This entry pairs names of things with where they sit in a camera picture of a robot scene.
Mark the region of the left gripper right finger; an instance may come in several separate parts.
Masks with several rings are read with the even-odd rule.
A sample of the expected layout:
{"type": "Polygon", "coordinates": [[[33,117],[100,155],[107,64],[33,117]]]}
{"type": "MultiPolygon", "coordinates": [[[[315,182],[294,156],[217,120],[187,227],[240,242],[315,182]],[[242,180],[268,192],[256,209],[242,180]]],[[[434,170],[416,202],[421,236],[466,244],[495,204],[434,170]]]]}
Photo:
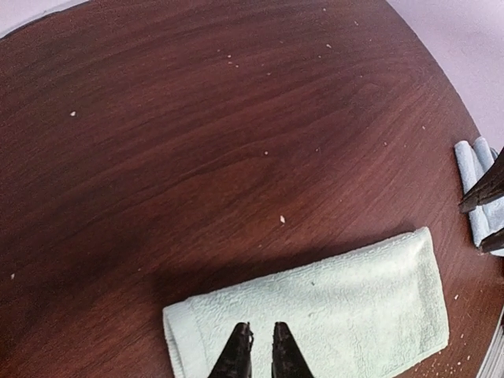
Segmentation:
{"type": "Polygon", "coordinates": [[[285,322],[276,322],[273,331],[272,377],[313,378],[313,374],[285,322]]]}

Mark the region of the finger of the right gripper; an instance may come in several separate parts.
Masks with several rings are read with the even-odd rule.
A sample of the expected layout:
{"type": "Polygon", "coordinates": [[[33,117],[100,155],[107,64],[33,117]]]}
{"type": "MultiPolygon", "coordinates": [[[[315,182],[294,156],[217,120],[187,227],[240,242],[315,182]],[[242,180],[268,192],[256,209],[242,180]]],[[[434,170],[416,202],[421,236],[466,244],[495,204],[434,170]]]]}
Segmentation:
{"type": "Polygon", "coordinates": [[[499,230],[486,238],[480,243],[480,249],[483,253],[503,254],[504,231],[499,230]]]}
{"type": "Polygon", "coordinates": [[[458,147],[458,167],[465,190],[458,205],[461,213],[469,213],[503,196],[503,151],[477,181],[476,158],[470,146],[458,147]]]}

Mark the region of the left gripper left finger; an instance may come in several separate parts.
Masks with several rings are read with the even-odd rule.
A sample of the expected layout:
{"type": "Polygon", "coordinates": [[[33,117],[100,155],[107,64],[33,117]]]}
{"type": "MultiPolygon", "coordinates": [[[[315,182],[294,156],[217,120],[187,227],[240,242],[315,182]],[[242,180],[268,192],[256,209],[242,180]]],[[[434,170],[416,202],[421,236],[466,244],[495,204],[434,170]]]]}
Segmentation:
{"type": "Polygon", "coordinates": [[[237,323],[208,377],[251,377],[251,350],[253,343],[254,334],[250,329],[250,324],[244,322],[237,323]]]}

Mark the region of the green towel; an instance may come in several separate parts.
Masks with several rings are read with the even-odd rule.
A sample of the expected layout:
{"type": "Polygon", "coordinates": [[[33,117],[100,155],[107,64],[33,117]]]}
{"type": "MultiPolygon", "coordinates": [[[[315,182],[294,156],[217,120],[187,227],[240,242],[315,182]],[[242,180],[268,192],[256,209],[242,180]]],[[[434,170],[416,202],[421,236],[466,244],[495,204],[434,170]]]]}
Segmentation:
{"type": "Polygon", "coordinates": [[[163,309],[177,377],[206,377],[232,329],[254,335],[252,373],[271,374],[285,322],[316,377],[394,377],[445,348],[447,308],[428,228],[163,309]]]}

